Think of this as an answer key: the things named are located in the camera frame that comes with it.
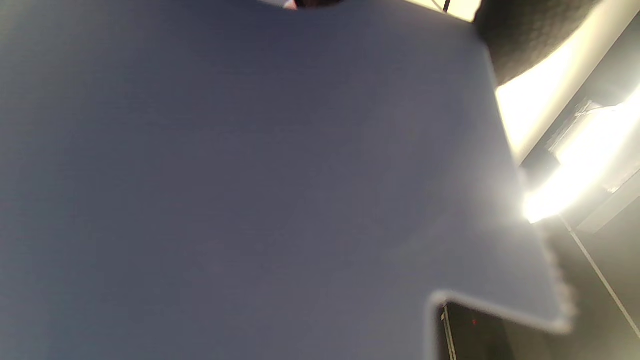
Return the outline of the person's left hand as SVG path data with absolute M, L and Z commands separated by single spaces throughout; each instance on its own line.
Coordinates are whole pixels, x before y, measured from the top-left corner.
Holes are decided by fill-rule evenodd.
M 473 25 L 487 46 L 497 86 L 541 63 L 580 28 L 599 0 L 483 0 Z

